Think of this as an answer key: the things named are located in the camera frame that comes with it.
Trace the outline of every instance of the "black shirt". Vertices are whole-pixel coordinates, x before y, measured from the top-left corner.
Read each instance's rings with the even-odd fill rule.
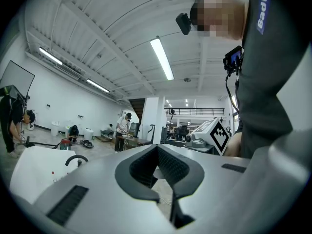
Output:
[[[271,145],[292,130],[276,94],[298,66],[309,44],[308,23],[300,14],[306,9],[304,2],[249,1],[242,42],[244,60],[237,90],[241,119],[238,131],[243,125],[242,157],[251,158],[257,148]]]
[[[13,121],[14,125],[21,122],[24,114],[23,105],[14,99],[11,100],[12,103],[12,111],[10,106],[10,97],[5,96],[2,98],[0,102],[0,110],[1,110],[1,121],[8,120],[9,126],[11,121]]]

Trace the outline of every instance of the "staircase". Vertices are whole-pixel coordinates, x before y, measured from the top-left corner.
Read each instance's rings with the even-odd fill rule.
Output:
[[[143,99],[130,99],[129,100],[133,110],[135,111],[137,117],[139,118],[139,123],[141,123],[143,116],[143,108],[145,103],[145,98]]]

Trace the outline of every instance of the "ceiling light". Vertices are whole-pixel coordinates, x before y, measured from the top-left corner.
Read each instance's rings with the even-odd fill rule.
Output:
[[[159,37],[157,37],[154,40],[151,40],[150,43],[151,43],[151,46],[153,47],[153,49],[154,49],[154,51],[155,51],[155,53],[156,53],[156,55],[158,57],[158,60],[159,60],[159,62],[161,64],[162,69],[165,72],[165,75],[166,75],[167,79],[168,80],[175,79],[174,75],[172,73],[170,64],[168,62],[166,53],[164,51],[164,48],[161,45]]]
[[[90,83],[90,84],[92,84],[92,85],[94,85],[94,86],[96,86],[96,87],[99,88],[100,90],[103,90],[104,92],[109,93],[109,91],[108,91],[107,89],[105,89],[105,88],[103,88],[102,86],[96,84],[94,81],[91,81],[90,79],[87,79],[87,82]]]
[[[62,65],[62,62],[59,60],[59,59],[57,59],[57,58],[55,58],[53,55],[51,55],[51,54],[49,54],[46,50],[44,50],[43,48],[39,48],[39,50],[42,52],[42,53],[44,53],[48,58],[50,58],[50,59],[52,59],[53,61],[55,61],[55,62],[57,62],[59,65]]]

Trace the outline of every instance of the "railing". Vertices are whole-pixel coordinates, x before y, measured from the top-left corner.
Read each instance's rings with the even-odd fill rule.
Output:
[[[175,111],[175,115],[224,115],[224,108],[165,108],[167,115],[171,115],[171,109]]]

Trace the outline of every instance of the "floor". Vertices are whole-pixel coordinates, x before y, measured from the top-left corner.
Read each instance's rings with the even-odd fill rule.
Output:
[[[59,134],[57,137],[53,137],[50,134],[50,131],[35,128],[32,131],[28,131],[23,125],[22,129],[25,131],[24,136],[29,136],[30,141],[32,142],[40,142],[46,144],[57,144],[60,142],[64,135]],[[107,155],[115,155],[114,144],[112,143],[103,143],[97,139],[92,140],[94,147],[92,149],[86,149],[85,147],[77,144],[75,145],[75,152],[77,155],[85,156],[89,161],[105,157]],[[17,149],[24,148],[24,146],[17,146]],[[13,170],[16,166],[18,158],[11,158],[6,154],[6,147],[2,138],[2,132],[0,131],[0,175],[6,184],[9,187],[11,176]],[[152,190],[158,192],[161,197],[160,203],[158,207],[163,212],[167,219],[170,218],[171,211],[171,201],[172,201],[172,189],[164,179],[159,179]]]

